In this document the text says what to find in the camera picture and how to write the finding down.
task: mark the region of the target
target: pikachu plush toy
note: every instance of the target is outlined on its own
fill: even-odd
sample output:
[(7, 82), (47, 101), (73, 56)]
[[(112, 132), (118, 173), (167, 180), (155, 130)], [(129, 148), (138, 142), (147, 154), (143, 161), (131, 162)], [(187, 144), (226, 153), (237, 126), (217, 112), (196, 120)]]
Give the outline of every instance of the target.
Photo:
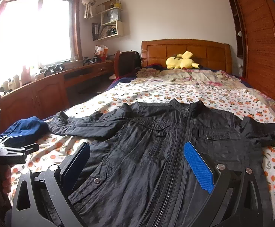
[(168, 69), (203, 69), (203, 66), (200, 64), (194, 63), (191, 59), (193, 54), (189, 51), (186, 51), (184, 54), (178, 54), (173, 57), (169, 57), (166, 60), (166, 65)]

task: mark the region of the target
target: jacket zipper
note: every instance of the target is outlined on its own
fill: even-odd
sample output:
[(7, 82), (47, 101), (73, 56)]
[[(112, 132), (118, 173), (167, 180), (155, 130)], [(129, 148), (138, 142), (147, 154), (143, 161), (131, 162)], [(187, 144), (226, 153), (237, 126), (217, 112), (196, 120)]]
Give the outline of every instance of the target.
[(153, 153), (153, 156), (158, 156), (160, 154), (160, 151), (162, 149), (162, 144), (163, 144), (163, 141), (164, 141), (165, 137), (166, 137), (165, 134), (163, 134), (163, 136), (160, 137), (160, 140), (157, 144), (157, 147), (155, 148), (155, 151)]
[(172, 193), (172, 189), (173, 189), (173, 186), (174, 186), (174, 181), (175, 181), (175, 179), (178, 176), (178, 170), (179, 170), (181, 156), (182, 156), (182, 153), (180, 153), (180, 151), (182, 151), (183, 147), (184, 147), (184, 140), (185, 140), (185, 136), (186, 136), (186, 128), (187, 128), (187, 120), (189, 118), (189, 111), (190, 111), (190, 107), (188, 109), (188, 114), (184, 118), (182, 135), (181, 135), (181, 138), (180, 138), (180, 147), (179, 147), (179, 149), (177, 151), (177, 154), (176, 154), (175, 165), (174, 165), (174, 169), (173, 169), (172, 174), (171, 174), (171, 181), (170, 181), (168, 189), (167, 189), (167, 195), (166, 195), (166, 197), (164, 199), (164, 202), (162, 204), (160, 213), (159, 213), (159, 215), (157, 217), (157, 220), (155, 222), (154, 227), (158, 227), (159, 226), (159, 223), (160, 223), (160, 221), (161, 221), (161, 219), (162, 219), (162, 217), (164, 215), (166, 206), (169, 203), (169, 199), (170, 199), (170, 196), (171, 196), (171, 193)]

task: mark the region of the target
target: wooden headboard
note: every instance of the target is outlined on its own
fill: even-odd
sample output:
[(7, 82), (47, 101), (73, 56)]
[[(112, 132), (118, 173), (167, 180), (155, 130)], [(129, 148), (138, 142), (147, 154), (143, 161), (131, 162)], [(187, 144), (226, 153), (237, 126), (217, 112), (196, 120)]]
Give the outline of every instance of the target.
[(193, 53), (195, 63), (232, 73), (230, 45), (198, 39), (142, 41), (142, 66), (159, 63), (166, 67), (167, 58), (183, 54), (186, 50)]

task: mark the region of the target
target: wooden desk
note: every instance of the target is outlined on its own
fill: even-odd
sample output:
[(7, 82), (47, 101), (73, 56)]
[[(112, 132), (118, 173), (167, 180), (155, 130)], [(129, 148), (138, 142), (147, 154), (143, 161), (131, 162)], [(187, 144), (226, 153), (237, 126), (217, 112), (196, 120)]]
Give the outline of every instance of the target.
[(0, 133), (20, 119), (45, 119), (69, 108), (66, 88), (97, 76), (114, 73), (114, 61), (82, 66), (66, 63), (65, 70), (24, 85), (0, 99)]

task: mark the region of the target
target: floral bedsheet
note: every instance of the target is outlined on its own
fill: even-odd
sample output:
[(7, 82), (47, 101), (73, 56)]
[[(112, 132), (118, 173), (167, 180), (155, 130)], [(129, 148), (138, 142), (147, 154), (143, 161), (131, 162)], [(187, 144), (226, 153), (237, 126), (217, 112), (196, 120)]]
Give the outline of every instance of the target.
[[(95, 111), (107, 113), (124, 103), (167, 103), (173, 98), (181, 103), (202, 100), (209, 108), (232, 112), (239, 118), (251, 117), (261, 123), (275, 123), (275, 102), (257, 90), (246, 88), (240, 80), (223, 71), (206, 70), (141, 69), (130, 83), (119, 83), (93, 99), (66, 111), (68, 116), (84, 117)], [(82, 142), (90, 142), (75, 136), (48, 134), (39, 139), (39, 151), (30, 154), (26, 163), (12, 168), (12, 203), (21, 171), (45, 171), (52, 164), (60, 164), (73, 154)], [(275, 217), (275, 144), (263, 150), (263, 163), (268, 188), (271, 194)]]

